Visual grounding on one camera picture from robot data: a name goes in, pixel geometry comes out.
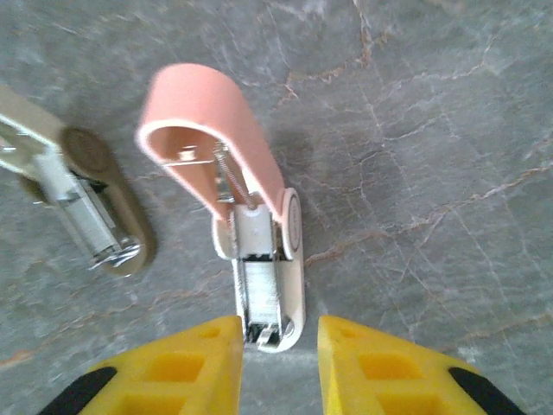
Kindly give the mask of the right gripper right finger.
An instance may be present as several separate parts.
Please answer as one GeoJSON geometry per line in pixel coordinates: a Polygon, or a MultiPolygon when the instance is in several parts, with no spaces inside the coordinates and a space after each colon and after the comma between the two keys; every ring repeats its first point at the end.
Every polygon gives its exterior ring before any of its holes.
{"type": "Polygon", "coordinates": [[[337,316],[321,316],[317,351],[326,414],[519,414],[471,365],[337,316]]]}

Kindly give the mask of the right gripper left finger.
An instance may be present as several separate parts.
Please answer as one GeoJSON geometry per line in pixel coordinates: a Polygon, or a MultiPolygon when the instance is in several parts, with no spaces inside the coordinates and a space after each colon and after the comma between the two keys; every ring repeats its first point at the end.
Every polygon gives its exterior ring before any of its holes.
{"type": "Polygon", "coordinates": [[[242,364],[242,322],[219,317],[99,362],[41,413],[236,414],[242,364]]]}

